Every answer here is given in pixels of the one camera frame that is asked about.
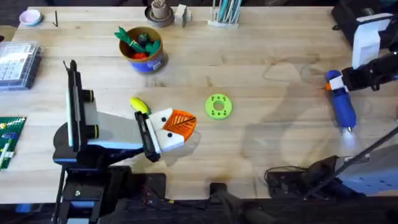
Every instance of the plastic storage box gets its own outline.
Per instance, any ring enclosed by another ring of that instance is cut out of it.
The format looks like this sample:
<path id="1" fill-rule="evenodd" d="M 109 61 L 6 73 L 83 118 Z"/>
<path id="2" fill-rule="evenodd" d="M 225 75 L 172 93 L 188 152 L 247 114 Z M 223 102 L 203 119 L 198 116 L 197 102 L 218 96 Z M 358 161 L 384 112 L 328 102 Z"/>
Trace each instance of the plastic storage box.
<path id="1" fill-rule="evenodd" d="M 0 91 L 28 90 L 40 64 L 37 42 L 0 43 Z"/>

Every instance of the small container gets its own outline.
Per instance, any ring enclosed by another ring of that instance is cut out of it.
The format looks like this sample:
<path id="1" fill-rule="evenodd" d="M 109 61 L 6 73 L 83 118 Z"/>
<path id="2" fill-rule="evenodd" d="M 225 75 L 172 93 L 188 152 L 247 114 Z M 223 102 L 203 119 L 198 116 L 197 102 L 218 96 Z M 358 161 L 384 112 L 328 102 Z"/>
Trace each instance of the small container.
<path id="1" fill-rule="evenodd" d="M 36 41 L 0 43 L 0 91 L 28 90 L 41 61 Z"/>
<path id="2" fill-rule="evenodd" d="M 133 59 L 132 56 L 135 53 L 134 50 L 121 40 L 119 41 L 119 49 L 123 56 L 130 62 L 135 71 L 139 73 L 154 73 L 161 69 L 165 63 L 163 41 L 156 30 L 150 27 L 136 27 L 127 31 L 127 34 L 131 40 L 137 40 L 138 36 L 143 33 L 148 34 L 148 38 L 151 42 L 155 40 L 160 41 L 159 49 L 153 55 L 144 59 Z"/>
<path id="3" fill-rule="evenodd" d="M 43 15 L 36 9 L 28 9 L 21 13 L 19 16 L 19 22 L 26 26 L 34 26 L 43 19 Z"/>

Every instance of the wooden table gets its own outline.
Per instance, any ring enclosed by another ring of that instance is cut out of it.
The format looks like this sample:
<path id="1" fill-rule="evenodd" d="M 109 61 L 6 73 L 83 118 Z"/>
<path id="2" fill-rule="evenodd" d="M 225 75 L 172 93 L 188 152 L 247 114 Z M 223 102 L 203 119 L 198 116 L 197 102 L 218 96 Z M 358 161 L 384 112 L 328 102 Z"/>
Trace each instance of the wooden table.
<path id="1" fill-rule="evenodd" d="M 145 26 L 143 7 L 37 9 L 45 20 L 19 26 L 14 37 L 43 47 L 34 86 L 0 94 L 2 116 L 28 117 L 17 156 L 0 174 L 0 203 L 55 201 L 60 166 L 52 160 L 52 139 L 66 121 L 62 60 L 77 61 L 101 112 L 133 118 L 128 99 L 138 96 L 154 111 L 172 107 L 197 116 L 195 150 L 164 154 L 155 164 L 144 156 L 122 162 L 134 172 L 166 173 L 166 194 L 174 199 L 207 198 L 210 182 L 226 182 L 238 197 L 268 197 L 265 169 L 351 155 L 396 125 L 397 82 L 351 94 L 358 115 L 354 146 L 335 127 L 321 88 L 326 71 L 350 65 L 351 50 L 341 32 L 331 30 L 329 7 L 244 7 L 238 30 L 207 26 L 210 8 L 193 7 L 186 28 L 158 29 L 169 62 L 155 75 L 137 74 L 113 35 L 118 26 Z M 231 98 L 228 119 L 205 114 L 213 93 Z"/>

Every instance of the colorful pencil cup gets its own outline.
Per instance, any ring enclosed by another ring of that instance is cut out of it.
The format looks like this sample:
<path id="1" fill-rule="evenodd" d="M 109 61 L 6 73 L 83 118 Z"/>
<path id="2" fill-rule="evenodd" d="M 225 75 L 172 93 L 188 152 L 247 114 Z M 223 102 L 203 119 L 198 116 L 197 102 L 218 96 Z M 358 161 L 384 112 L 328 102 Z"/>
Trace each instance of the colorful pencil cup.
<path id="1" fill-rule="evenodd" d="M 137 40 L 138 36 L 143 33 L 148 34 L 148 38 L 151 42 L 155 40 L 160 41 L 160 46 L 156 53 L 144 59 L 132 59 L 134 50 L 121 40 L 119 41 L 119 49 L 123 56 L 130 62 L 135 71 L 140 73 L 153 73 L 161 69 L 164 65 L 163 42 L 156 30 L 150 27 L 136 27 L 127 31 L 127 34 L 131 40 Z"/>

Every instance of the green 3d-printed part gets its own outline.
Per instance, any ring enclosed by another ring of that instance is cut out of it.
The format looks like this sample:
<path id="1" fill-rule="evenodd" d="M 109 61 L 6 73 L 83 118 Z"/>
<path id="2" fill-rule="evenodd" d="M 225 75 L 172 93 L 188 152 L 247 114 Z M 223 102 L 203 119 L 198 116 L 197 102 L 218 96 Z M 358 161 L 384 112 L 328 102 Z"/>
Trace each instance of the green 3d-printed part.
<path id="1" fill-rule="evenodd" d="M 0 117 L 0 170 L 7 169 L 25 124 L 25 117 Z"/>
<path id="2" fill-rule="evenodd" d="M 218 103 L 223 105 L 222 109 L 218 108 L 218 110 L 214 107 L 214 104 Z M 207 98 L 205 103 L 206 113 L 212 119 L 225 119 L 232 112 L 232 102 L 228 97 L 222 94 L 214 94 Z"/>

